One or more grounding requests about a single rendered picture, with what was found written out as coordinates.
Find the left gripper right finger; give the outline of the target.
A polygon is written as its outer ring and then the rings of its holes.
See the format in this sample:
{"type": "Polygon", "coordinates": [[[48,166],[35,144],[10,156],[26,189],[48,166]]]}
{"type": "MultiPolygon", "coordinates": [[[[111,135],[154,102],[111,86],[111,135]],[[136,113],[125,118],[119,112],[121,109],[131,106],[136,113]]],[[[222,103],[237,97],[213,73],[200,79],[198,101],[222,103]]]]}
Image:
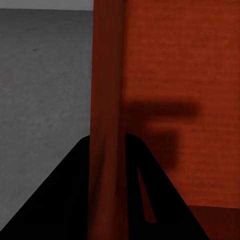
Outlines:
{"type": "Polygon", "coordinates": [[[144,141],[126,133],[129,240],[210,240],[144,141]],[[145,220],[139,167],[156,223],[145,220]]]}

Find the storage box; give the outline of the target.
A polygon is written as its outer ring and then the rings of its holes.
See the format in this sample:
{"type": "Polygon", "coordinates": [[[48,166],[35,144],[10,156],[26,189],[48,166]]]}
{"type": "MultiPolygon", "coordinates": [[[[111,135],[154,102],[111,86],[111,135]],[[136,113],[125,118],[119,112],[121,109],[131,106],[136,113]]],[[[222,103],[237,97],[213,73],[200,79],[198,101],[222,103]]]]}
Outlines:
{"type": "Polygon", "coordinates": [[[240,0],[93,0],[87,240],[129,240],[127,133],[210,240],[240,240],[240,0]]]}

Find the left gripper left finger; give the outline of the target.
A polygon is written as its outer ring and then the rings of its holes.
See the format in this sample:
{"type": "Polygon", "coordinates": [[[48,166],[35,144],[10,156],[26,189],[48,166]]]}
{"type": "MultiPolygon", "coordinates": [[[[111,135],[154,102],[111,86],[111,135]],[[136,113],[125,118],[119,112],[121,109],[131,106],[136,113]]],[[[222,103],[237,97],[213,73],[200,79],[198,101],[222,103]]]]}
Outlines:
{"type": "Polygon", "coordinates": [[[87,240],[90,135],[82,138],[0,231],[0,240],[87,240]]]}

